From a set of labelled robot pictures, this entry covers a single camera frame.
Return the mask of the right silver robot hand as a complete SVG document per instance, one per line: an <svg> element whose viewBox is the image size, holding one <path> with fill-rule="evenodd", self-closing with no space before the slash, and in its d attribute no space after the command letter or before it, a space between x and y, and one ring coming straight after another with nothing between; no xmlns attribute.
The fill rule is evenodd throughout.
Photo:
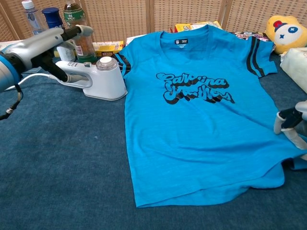
<svg viewBox="0 0 307 230"><path fill-rule="evenodd" d="M273 131L276 135L284 135L301 150L307 149L307 142L303 140L295 127L302 121L307 121L307 102L298 102L295 107L288 108L277 112L274 121Z"/></svg>

